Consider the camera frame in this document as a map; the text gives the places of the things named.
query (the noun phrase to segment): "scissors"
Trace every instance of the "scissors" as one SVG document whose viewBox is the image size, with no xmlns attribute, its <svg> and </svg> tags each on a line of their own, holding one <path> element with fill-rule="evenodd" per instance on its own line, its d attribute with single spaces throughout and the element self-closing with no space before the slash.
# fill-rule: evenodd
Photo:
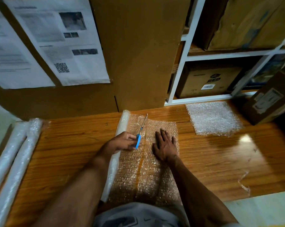
<svg viewBox="0 0 285 227">
<path fill-rule="evenodd" d="M 141 139 L 141 135 L 140 135 L 140 133 L 141 133 L 141 131 L 142 131 L 142 128 L 143 128 L 144 122 L 145 122 L 145 120 L 147 119 L 147 117 L 148 117 L 148 114 L 145 116 L 144 121 L 143 121 L 143 124 L 142 124 L 142 126 L 141 126 L 141 128 L 140 128 L 140 132 L 139 132 L 139 133 L 137 134 L 137 136 L 136 136 L 137 144 L 136 144 L 136 146 L 135 146 L 135 149 L 137 149 L 137 148 L 138 148 L 138 145 L 139 145 L 139 143 L 140 143 L 140 139 Z"/>
</svg>

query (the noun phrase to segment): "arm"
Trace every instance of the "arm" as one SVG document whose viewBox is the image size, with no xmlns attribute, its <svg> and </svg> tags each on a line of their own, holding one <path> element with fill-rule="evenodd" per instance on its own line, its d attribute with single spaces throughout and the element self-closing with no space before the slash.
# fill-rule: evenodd
<svg viewBox="0 0 285 227">
<path fill-rule="evenodd" d="M 220 227 L 238 223 L 228 208 L 209 191 L 183 164 L 177 155 L 176 139 L 160 130 L 156 132 L 154 154 L 170 167 L 191 226 Z"/>
<path fill-rule="evenodd" d="M 108 175 L 112 154 L 134 149 L 136 137 L 123 132 L 108 141 L 39 217 L 34 227 L 91 226 Z"/>
</svg>

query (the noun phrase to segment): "person's left hand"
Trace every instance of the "person's left hand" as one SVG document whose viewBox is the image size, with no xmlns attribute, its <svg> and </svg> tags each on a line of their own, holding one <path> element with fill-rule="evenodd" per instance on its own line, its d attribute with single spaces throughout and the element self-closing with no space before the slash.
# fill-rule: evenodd
<svg viewBox="0 0 285 227">
<path fill-rule="evenodd" d="M 107 142 L 107 145 L 114 150 L 114 153 L 125 149 L 134 150 L 136 144 L 136 136 L 126 131 Z"/>
</svg>

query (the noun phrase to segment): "forearm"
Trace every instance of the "forearm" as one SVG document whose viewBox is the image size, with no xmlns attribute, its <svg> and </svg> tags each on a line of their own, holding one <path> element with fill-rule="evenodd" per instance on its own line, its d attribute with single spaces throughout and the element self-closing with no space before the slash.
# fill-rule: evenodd
<svg viewBox="0 0 285 227">
<path fill-rule="evenodd" d="M 237 223 L 218 197 L 209 191 L 178 156 L 168 161 L 191 226 L 219 227 Z"/>
<path fill-rule="evenodd" d="M 91 226 L 114 150 L 105 144 L 35 223 L 37 226 Z"/>
</svg>

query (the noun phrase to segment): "person's right arm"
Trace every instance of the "person's right arm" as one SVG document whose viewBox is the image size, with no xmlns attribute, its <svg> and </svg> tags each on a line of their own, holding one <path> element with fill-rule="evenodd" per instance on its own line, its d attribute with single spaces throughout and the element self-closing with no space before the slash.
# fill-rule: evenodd
<svg viewBox="0 0 285 227">
<path fill-rule="evenodd" d="M 228 208 L 209 191 L 183 164 L 177 155 L 176 139 L 160 130 L 156 132 L 154 154 L 170 167 L 190 226 L 221 227 L 238 223 Z"/>
</svg>

